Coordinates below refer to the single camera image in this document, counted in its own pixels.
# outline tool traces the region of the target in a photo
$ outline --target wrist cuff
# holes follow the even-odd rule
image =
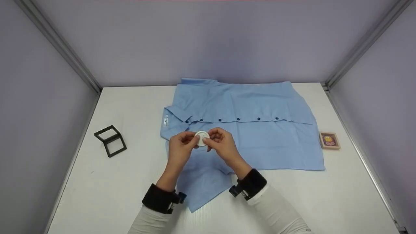
[[[176,194],[173,192],[166,192],[152,184],[147,190],[142,203],[147,208],[162,214],[171,214],[173,211],[173,204],[183,203],[186,195],[183,193]]]
[[[242,180],[237,180],[237,183],[237,186],[231,187],[230,193],[236,197],[243,192],[244,198],[248,201],[267,185],[267,180],[256,169],[251,169]]]

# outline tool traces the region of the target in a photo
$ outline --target shirt sleeve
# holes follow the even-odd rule
[[[128,234],[161,234],[171,216],[142,206]]]
[[[276,234],[313,234],[294,207],[273,187],[266,185],[248,200]]]

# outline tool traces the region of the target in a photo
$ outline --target black plastic frame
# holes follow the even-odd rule
[[[109,137],[107,139],[102,139],[99,136],[100,134],[102,134],[102,133],[104,133],[104,132],[106,132],[106,131],[108,131],[110,129],[113,129],[116,132],[116,134],[115,135],[112,135],[111,137]],[[104,129],[102,129],[102,130],[94,133],[94,136],[96,138],[98,138],[101,142],[104,143],[105,151],[107,152],[107,156],[109,158],[111,158],[112,156],[114,156],[116,154],[119,154],[120,152],[123,152],[124,150],[127,149],[127,146],[126,146],[126,143],[124,143],[123,137],[121,136],[120,132],[113,125],[108,126],[108,127],[104,128]],[[110,144],[111,142],[113,142],[113,141],[115,141],[117,139],[120,139],[121,140],[121,143],[123,144],[123,148],[121,148],[121,149],[117,150],[116,152],[113,152],[112,154],[110,154],[110,151],[108,150],[108,144]]]

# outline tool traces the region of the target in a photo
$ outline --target hand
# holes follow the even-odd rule
[[[181,132],[169,140],[168,163],[156,186],[171,192],[175,189],[176,181],[191,156],[193,148],[198,148],[199,136],[195,132]]]
[[[219,127],[209,130],[208,134],[210,138],[202,139],[208,145],[207,151],[214,149],[220,158],[233,169],[237,177],[243,179],[252,168],[238,152],[233,135]]]

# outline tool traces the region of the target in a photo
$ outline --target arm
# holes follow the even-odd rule
[[[160,234],[172,216],[176,181],[188,161],[199,136],[181,132],[169,140],[168,163],[160,179],[152,184],[143,198],[143,206],[128,234]]]
[[[240,182],[245,199],[262,216],[277,234],[313,234],[293,206],[266,179],[238,153],[233,136],[221,129],[211,129],[209,138],[203,141],[208,151],[214,149],[224,162],[233,169]]]

